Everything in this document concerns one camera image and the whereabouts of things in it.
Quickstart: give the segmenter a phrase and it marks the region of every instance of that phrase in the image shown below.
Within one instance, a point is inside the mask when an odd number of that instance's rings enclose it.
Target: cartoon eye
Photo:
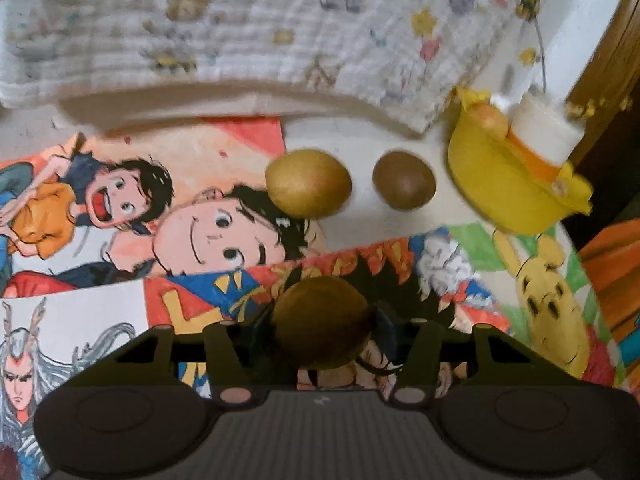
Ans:
[[[244,256],[242,256],[240,249],[235,247],[228,248],[222,251],[222,255],[225,257],[225,260],[229,262],[229,265],[235,269],[244,265]]]
[[[558,306],[556,305],[556,303],[554,301],[549,301],[548,309],[549,309],[549,312],[551,313],[551,315],[553,317],[555,317],[556,319],[558,319],[560,317],[560,312],[558,311]]]
[[[231,215],[226,211],[222,211],[222,209],[218,209],[216,211],[216,226],[219,229],[226,229],[233,221],[234,220],[231,218]]]
[[[538,315],[538,307],[536,306],[536,302],[533,301],[531,298],[527,298],[527,306],[529,307],[529,310],[534,316]]]

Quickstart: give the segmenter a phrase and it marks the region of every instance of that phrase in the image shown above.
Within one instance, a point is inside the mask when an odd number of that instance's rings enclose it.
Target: long gray hair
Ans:
[[[18,422],[17,413],[7,397],[2,380],[0,386],[0,444],[10,446],[18,453],[23,453],[25,458],[33,463],[40,478],[48,472],[48,467],[33,435],[31,423],[33,410],[53,389],[88,368],[98,359],[105,357],[113,349],[119,336],[126,334],[129,339],[136,336],[133,325],[119,323],[102,332],[93,345],[85,344],[81,352],[76,347],[70,363],[55,361],[42,353],[38,343],[38,332],[40,331],[38,325],[45,315],[45,302],[46,298],[34,309],[28,330],[22,327],[12,330],[11,306],[2,302],[6,315],[4,318],[4,341],[0,345],[2,379],[4,379],[4,365],[9,356],[20,359],[26,353],[33,362],[33,398],[29,406],[30,419],[24,425]]]

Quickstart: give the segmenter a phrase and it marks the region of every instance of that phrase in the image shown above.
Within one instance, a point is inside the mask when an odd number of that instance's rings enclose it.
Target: brown kiwi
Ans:
[[[275,303],[271,323],[276,346],[292,366],[332,370],[360,355],[375,314],[353,285],[318,276],[288,288]]]
[[[291,218],[330,216],[351,195],[349,171],[320,150],[285,153],[268,165],[264,177],[269,198]]]
[[[436,193],[431,168],[409,152],[387,152],[373,168],[373,184],[393,209],[409,211],[425,205]]]

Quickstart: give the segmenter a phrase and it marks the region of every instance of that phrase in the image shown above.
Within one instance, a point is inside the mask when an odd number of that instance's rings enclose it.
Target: white cloth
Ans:
[[[0,100],[279,82],[354,96],[423,132],[518,19],[520,0],[496,1],[4,0]]]
[[[32,270],[49,276],[57,276],[66,270],[76,269],[84,264],[107,262],[106,251],[111,245],[116,228],[98,229],[92,226],[76,226],[71,241],[53,256],[43,260],[38,255],[12,255],[12,273]]]

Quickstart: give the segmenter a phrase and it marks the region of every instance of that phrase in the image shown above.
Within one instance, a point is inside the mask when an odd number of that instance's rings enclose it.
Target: yellow basket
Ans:
[[[462,111],[448,149],[449,169],[468,201],[500,229],[535,235],[575,213],[589,214],[591,185],[566,163],[555,183],[533,177],[510,142],[468,113],[486,94],[460,91]]]

